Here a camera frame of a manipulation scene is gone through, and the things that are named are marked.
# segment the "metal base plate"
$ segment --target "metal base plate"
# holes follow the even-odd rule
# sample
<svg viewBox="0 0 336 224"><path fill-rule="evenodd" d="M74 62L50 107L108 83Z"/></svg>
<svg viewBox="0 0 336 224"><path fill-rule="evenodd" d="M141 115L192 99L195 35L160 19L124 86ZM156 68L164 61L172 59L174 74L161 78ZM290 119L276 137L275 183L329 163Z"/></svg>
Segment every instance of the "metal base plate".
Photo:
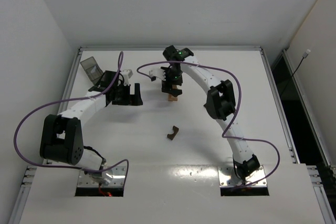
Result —
<svg viewBox="0 0 336 224"><path fill-rule="evenodd" d="M231 188L235 186L240 186L242 184L241 179L239 179L234 171L232 164L230 165L222 165L218 168L218 176L219 176L219 186L221 188ZM264 178L265 171L264 168L261 166L259 170L252 173L249 177L246 178L246 183L257 181L261 178ZM251 188L260 188L266 187L267 188L267 181L263 179L256 184L250 186Z"/></svg>
<svg viewBox="0 0 336 224"><path fill-rule="evenodd" d="M126 166L116 166L111 169L112 180L109 185L103 185L102 188L122 188L125 180ZM77 188L98 188L98 183L94 182L88 175L81 170L79 173Z"/></svg>

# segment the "black cable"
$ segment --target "black cable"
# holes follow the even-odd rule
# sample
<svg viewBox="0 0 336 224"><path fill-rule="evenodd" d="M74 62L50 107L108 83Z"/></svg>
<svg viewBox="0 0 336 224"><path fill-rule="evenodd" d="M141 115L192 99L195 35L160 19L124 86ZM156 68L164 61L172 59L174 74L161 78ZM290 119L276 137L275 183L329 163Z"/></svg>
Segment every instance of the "black cable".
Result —
<svg viewBox="0 0 336 224"><path fill-rule="evenodd" d="M84 146L84 149L87 149L89 151L93 151L94 153L96 153L99 157L101 157L101 159L105 159L102 155L99 154L99 152L97 152L94 148L92 148L91 146Z"/></svg>
<svg viewBox="0 0 336 224"><path fill-rule="evenodd" d="M281 96L284 94L284 91L286 90L286 87L288 86L290 80L293 78L293 76L294 76L294 74L296 73L296 71L298 71L298 69L299 69L299 67L300 67L300 65L301 65L301 63L303 62L304 59L305 59L304 57L301 59L301 61L300 61L300 63L298 64L297 68L295 69L295 71L294 71L294 72L292 73L292 75L288 78L288 81L287 81L287 83L286 83L284 89L282 90L282 92L281 92L281 94L280 94L280 98L281 98Z"/></svg>

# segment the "metal frame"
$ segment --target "metal frame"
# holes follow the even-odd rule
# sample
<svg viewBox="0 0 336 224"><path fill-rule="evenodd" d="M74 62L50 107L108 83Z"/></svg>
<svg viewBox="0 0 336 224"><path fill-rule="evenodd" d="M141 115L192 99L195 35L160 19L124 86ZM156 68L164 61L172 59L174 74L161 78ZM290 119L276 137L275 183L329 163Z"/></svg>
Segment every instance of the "metal frame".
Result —
<svg viewBox="0 0 336 224"><path fill-rule="evenodd" d="M80 47L80 51L155 51L164 50L164 46L84 46ZM175 45L175 47L192 47L193 50L227 50L227 51L261 51L260 46L191 46L191 45Z"/></svg>
<svg viewBox="0 0 336 224"><path fill-rule="evenodd" d="M317 167L315 165L307 165L307 170L325 223L336 224L336 220L328 202L326 191L324 191Z"/></svg>
<svg viewBox="0 0 336 224"><path fill-rule="evenodd" d="M192 46L195 50L240 50L240 51L260 51L260 55L261 58L263 60L264 63L264 67L265 67L265 71L267 74L267 78L272 90L272 94L276 103L276 107L279 113L279 117L280 117L280 121L281 121L281 125L283 128L283 131L285 133L285 138L289 147L289 150L292 151L293 155L292 157L294 158L294 160L296 161L296 163L299 163L298 160L298 155L297 155L297 151L295 149L290 131L289 131L289 127L288 127L288 123L287 120L284 116L284 111L282 109L281 106L281 102L280 102L280 97L279 94L277 92L276 86L275 86L275 82L273 79L273 75L271 73L270 70L270 65L268 63L266 54L264 52L264 50L260 47L260 46ZM140 50L163 50L165 48L165 46L154 46L154 47L150 47L150 46L144 46L144 47L139 47L139 46L127 46L127 47L120 47L120 46L106 46L106 47L81 47L79 48L79 50L76 52L75 54L75 58L74 61L72 63L71 66L71 70L70 70L70 74L69 74L69 78L65 87L65 91L63 93L62 99L67 99L70 97L71 95L71 91L72 91L72 87L73 84L75 82L75 77L77 74L77 70L78 70L78 66L80 63L80 58L82 56L82 52L83 51L108 51L108 50L133 50L133 51L140 51ZM59 107L58 113L64 111L67 107L68 103L62 103ZM31 183L29 183L29 185L22 185L19 195L16 199L15 202L15 206L11 215L11 219L9 221L9 224L19 224L19 221L21 219L23 210L24 210L24 206L26 204L27 198L28 198L28 194L30 191L30 187L31 187ZM321 211L323 214L323 217L325 220L327 219L332 219L333 215L332 215L332 211L330 208L330 205L328 203L327 200L327 196L326 193L323 189L323 187L314 187L318 202L320 204L321 207Z"/></svg>
<svg viewBox="0 0 336 224"><path fill-rule="evenodd" d="M282 55L283 55L283 58L285 60L286 65L287 65L288 71L289 71L290 75L292 75L292 70L294 68L292 67L293 64L290 62L287 52L285 50L283 50ZM305 111L305 114L307 116L310 128L312 129L312 132L313 132L313 135L314 135L315 139L317 139L317 146L320 150L321 156L323 158L323 162L324 162L325 166L329 166L329 165L331 165L330 157L329 157L329 154L326 151L326 148L324 146L323 136L322 136L321 131L318 127L316 119L313 115L313 112L312 112L312 109L311 109L311 107L309 105L309 102L307 100L307 96L305 94L305 91L302 88L302 84L301 84L301 82L299 81L299 79L296 75L294 75L292 77L292 80L293 80L293 83L295 85L295 88L298 90L299 98L300 98L301 104L303 106L303 109Z"/></svg>
<svg viewBox="0 0 336 224"><path fill-rule="evenodd" d="M277 87L275 85L273 74L271 72L270 65L268 63L266 54L265 54L265 52L264 52L263 49L261 49L260 54L261 54L261 58L262 58L262 60L264 62L266 75L267 75L268 82L269 82L269 85L270 85L271 90L272 90L272 94L273 94L273 97L274 97L274 101L275 101L278 113L279 113L282 129L283 129L283 132L285 134L285 138L286 138L286 141L287 141L287 144L288 144L288 149L289 149L289 151L291 153L292 158L294 158L293 163L300 164L298 152L296 151L292 135L290 134L288 122L287 122L287 119L285 117L285 112L283 111L283 107L281 105L280 96L279 96Z"/></svg>

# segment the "black bracket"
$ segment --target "black bracket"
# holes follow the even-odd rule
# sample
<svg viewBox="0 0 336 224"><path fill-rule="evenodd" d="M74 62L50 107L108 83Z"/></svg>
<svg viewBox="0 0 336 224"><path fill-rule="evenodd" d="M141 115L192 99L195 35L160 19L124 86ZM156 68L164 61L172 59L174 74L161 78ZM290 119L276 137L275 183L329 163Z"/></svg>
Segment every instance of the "black bracket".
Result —
<svg viewBox="0 0 336 224"><path fill-rule="evenodd" d="M235 106L233 85L229 80L221 81L218 86L208 90L204 107L211 118L225 121L228 115L235 113Z"/></svg>
<svg viewBox="0 0 336 224"><path fill-rule="evenodd" d="M57 134L65 132L65 138ZM48 115L44 120L40 156L70 165L76 165L83 155L83 137L80 120Z"/></svg>
<svg viewBox="0 0 336 224"><path fill-rule="evenodd" d="M163 51L163 56L167 61L184 61L188 56L194 56L194 53L191 52L188 48L182 50L177 50L174 46L169 46ZM181 86L183 83L181 64L179 63L170 63L168 68L161 67L165 73L165 81L162 81L161 91L163 93L171 94L174 97L182 94L182 90L173 89L173 85Z"/></svg>
<svg viewBox="0 0 336 224"><path fill-rule="evenodd" d="M248 161L244 161L242 164L234 161L234 166L237 166L237 176L239 176L240 179L245 181L245 178L251 175L252 172L259 169L260 163L256 155L252 155L252 158L250 158Z"/></svg>
<svg viewBox="0 0 336 224"><path fill-rule="evenodd" d="M89 91L104 91L111 83L117 72L105 71L100 77L96 85L89 89ZM106 96L106 106L110 103L114 105L131 105L140 106L143 105L141 95L140 95L140 84L134 84L134 94L131 94L131 86L124 85L123 81L119 83L119 77L117 81L112 85L109 91L105 94Z"/></svg>

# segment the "red wire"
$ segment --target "red wire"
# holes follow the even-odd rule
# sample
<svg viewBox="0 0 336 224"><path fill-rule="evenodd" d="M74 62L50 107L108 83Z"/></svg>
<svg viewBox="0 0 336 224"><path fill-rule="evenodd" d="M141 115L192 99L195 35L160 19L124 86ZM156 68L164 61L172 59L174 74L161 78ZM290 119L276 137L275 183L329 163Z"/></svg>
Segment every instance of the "red wire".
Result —
<svg viewBox="0 0 336 224"><path fill-rule="evenodd" d="M109 191L106 193L107 194L107 196L106 196L106 194L101 190L100 184L98 186L98 192L100 194L103 194L105 197L107 197L107 196L112 197L112 194Z"/></svg>
<svg viewBox="0 0 336 224"><path fill-rule="evenodd" d="M105 193L101 190L101 188L100 188L100 184L99 184L99 186L98 186L98 192L100 193L100 194L103 194L105 197L106 197L106 195L105 195Z"/></svg>

